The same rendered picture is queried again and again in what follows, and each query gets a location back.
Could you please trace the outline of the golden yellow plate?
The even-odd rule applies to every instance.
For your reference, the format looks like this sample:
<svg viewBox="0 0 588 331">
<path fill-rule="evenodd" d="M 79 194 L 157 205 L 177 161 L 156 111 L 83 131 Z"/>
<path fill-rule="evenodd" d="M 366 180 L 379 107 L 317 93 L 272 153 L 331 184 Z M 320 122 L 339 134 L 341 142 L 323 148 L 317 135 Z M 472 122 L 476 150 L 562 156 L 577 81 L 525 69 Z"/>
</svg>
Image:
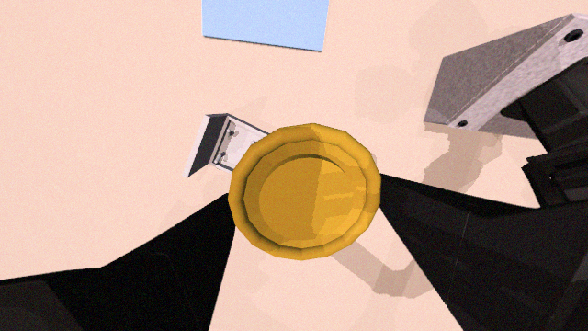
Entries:
<svg viewBox="0 0 588 331">
<path fill-rule="evenodd" d="M 253 143 L 232 171 L 235 226 L 274 257 L 328 257 L 370 226 L 381 175 L 348 132 L 317 123 L 278 128 Z"/>
</svg>

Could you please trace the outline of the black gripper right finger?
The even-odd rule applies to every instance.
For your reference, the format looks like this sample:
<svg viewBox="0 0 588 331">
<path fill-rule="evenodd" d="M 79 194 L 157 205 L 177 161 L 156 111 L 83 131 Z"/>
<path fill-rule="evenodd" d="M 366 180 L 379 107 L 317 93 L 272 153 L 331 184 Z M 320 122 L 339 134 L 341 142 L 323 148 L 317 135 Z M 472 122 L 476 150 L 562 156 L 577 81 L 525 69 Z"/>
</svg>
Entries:
<svg viewBox="0 0 588 331">
<path fill-rule="evenodd" d="M 588 285 L 588 200 L 527 207 L 381 174 L 380 209 L 463 331 L 560 331 Z"/>
</svg>

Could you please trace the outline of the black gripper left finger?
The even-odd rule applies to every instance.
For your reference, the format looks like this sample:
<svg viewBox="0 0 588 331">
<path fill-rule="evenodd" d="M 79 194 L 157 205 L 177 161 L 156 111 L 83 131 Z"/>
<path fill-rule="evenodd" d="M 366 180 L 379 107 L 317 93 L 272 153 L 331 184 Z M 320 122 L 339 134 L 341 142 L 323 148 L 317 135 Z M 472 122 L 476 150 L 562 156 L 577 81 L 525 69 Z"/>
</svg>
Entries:
<svg viewBox="0 0 588 331">
<path fill-rule="evenodd" d="M 209 331 L 235 233 L 228 196 L 101 268 L 0 280 L 0 331 Z"/>
</svg>

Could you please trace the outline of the grey dish rack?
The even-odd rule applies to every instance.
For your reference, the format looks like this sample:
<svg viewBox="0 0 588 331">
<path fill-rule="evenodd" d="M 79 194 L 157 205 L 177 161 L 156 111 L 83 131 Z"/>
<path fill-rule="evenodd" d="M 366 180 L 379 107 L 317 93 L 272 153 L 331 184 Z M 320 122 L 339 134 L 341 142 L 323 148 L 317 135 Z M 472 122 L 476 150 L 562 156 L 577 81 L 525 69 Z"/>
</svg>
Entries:
<svg viewBox="0 0 588 331">
<path fill-rule="evenodd" d="M 204 115 L 182 176 L 207 164 L 232 174 L 248 148 L 268 134 L 229 113 Z"/>
</svg>

